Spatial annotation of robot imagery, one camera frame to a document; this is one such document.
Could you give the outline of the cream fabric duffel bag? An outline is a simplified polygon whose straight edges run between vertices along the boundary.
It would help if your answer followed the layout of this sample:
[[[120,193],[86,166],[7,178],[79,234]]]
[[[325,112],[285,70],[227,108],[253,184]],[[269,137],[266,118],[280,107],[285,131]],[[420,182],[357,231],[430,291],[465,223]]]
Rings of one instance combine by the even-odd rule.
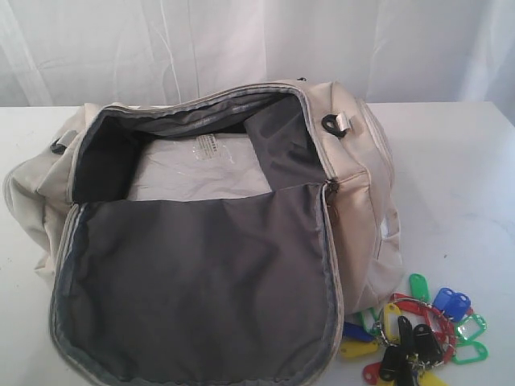
[[[271,191],[127,198],[156,140],[245,134]],[[307,385],[344,318],[402,279],[393,159],[336,82],[249,84],[180,105],[86,104],[5,178],[46,253],[50,340],[95,385]]]

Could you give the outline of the colourful key tag bunch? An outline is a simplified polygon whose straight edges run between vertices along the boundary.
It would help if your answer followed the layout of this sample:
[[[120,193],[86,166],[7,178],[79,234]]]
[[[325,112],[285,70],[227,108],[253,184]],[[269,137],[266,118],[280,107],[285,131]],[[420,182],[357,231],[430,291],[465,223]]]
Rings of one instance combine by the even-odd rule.
[[[408,294],[393,293],[382,308],[358,312],[355,322],[344,324],[341,359],[381,356],[362,370],[368,385],[441,385],[435,369],[489,356],[478,339],[488,325],[469,296],[449,287],[431,295],[419,273],[412,273],[408,282]]]

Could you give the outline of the clear plastic packing bag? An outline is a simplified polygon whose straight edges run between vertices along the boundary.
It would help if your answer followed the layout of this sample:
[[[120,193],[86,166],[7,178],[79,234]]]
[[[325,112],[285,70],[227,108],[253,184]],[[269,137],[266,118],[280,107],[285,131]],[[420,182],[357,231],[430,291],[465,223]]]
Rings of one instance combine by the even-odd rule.
[[[270,191],[249,137],[221,133],[152,142],[142,152],[127,198],[239,199]]]

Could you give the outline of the white backdrop curtain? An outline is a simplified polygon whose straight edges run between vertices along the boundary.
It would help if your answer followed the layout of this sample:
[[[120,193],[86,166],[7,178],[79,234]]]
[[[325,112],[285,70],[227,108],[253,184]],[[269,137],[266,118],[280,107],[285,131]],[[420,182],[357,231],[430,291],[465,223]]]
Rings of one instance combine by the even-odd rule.
[[[368,101],[514,107],[511,1],[4,1],[1,103],[173,105],[336,80]]]

